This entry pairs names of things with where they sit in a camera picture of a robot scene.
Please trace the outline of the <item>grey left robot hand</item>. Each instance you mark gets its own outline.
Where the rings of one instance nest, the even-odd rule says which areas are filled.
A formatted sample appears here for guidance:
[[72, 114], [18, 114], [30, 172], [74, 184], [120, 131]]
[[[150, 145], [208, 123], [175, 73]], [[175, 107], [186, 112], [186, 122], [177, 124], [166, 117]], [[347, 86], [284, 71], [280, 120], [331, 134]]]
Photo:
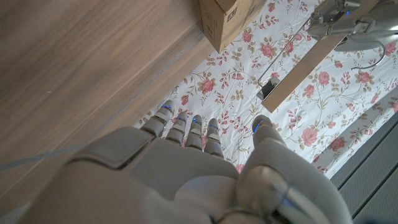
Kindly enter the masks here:
[[397, 41], [397, 2], [379, 1], [358, 19], [341, 21], [356, 12], [366, 1], [325, 1], [310, 16], [309, 36], [320, 40], [343, 35], [337, 52], [354, 52], [382, 47]]

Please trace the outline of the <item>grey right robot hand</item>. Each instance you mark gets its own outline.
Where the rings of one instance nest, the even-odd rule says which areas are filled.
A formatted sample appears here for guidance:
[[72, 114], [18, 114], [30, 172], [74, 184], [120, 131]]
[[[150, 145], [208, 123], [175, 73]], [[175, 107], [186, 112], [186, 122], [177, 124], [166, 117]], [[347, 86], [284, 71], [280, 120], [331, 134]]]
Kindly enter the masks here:
[[218, 123], [166, 101], [141, 128], [124, 127], [77, 151], [22, 223], [351, 223], [333, 183], [291, 151], [271, 120], [252, 124], [241, 170], [224, 156]]

